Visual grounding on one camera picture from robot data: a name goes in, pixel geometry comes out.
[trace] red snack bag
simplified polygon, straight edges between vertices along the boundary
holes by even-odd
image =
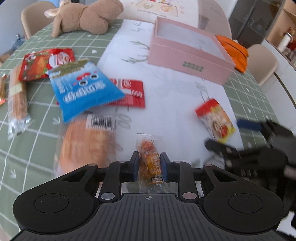
[[[110,103],[110,105],[145,108],[144,87],[142,81],[126,79],[110,79],[110,81],[125,94],[123,99]]]
[[[75,61],[73,50],[49,49],[24,56],[19,75],[20,81],[37,80],[48,77],[46,72],[62,64]]]
[[[215,99],[209,99],[195,112],[217,141],[225,143],[235,132],[228,115]]]

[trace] plush toy ear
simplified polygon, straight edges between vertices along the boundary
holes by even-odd
[[[59,7],[71,3],[71,0],[59,0]]]
[[[44,12],[47,18],[54,18],[59,13],[59,8],[49,9]]]

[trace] brown plush toy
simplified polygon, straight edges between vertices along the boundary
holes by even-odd
[[[92,34],[104,34],[108,24],[123,12],[119,0],[98,0],[90,5],[60,0],[59,8],[45,11],[45,16],[54,18],[52,37],[62,32],[85,30]]]

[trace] barcode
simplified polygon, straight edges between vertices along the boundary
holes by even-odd
[[[88,115],[86,128],[115,131],[116,120],[110,116]]]

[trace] beige chair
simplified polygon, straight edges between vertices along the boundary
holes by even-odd
[[[248,69],[261,86],[276,70],[278,60],[270,50],[261,44],[252,45],[248,51]]]
[[[53,3],[49,1],[39,1],[31,4],[22,11],[20,17],[26,39],[29,39],[53,21],[53,18],[47,18],[44,15],[46,10],[53,8],[56,8]]]
[[[200,21],[207,19],[205,31],[232,39],[229,21],[215,0],[200,0]]]

